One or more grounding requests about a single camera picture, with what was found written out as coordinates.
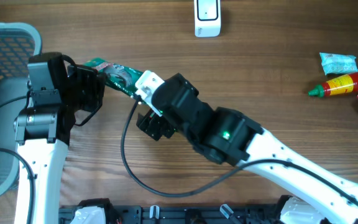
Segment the green 3M gloves package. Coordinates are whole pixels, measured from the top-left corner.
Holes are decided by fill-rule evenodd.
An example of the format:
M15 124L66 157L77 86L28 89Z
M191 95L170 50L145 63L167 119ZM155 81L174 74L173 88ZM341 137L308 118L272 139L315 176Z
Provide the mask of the green 3M gloves package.
M135 83L143 74L142 71L101 58L93 58L85 62L84 65L105 73L107 75L106 86L121 91L131 98L137 91Z

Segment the white teal pouch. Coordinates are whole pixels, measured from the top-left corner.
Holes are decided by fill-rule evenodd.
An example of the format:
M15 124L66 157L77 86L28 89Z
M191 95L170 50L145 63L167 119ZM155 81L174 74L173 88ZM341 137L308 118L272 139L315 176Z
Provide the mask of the white teal pouch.
M356 57L353 55L319 53L324 74L347 74L358 72Z

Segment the red sauce bottle green cap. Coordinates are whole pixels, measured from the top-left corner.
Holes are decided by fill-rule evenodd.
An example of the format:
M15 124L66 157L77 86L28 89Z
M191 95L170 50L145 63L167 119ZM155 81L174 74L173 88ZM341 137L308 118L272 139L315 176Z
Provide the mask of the red sauce bottle green cap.
M308 96L328 97L358 92L358 72L348 73L316 85Z

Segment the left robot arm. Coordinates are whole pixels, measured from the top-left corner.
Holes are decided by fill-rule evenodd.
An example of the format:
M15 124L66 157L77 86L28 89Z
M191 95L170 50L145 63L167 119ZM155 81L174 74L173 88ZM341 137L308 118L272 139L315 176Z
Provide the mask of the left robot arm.
M27 64L28 102L14 121L21 157L15 223L58 223L63 165L75 113L103 105L106 74L60 52L34 55Z

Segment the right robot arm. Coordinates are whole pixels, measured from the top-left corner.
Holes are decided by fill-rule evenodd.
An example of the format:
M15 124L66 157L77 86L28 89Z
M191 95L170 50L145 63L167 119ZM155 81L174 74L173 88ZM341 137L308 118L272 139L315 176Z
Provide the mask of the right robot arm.
M216 163L253 172L289 191L278 208L282 223L358 223L358 184L299 155L240 111L212 108L182 75L163 80L146 71L136 94L150 111L137 126L154 139L178 131Z

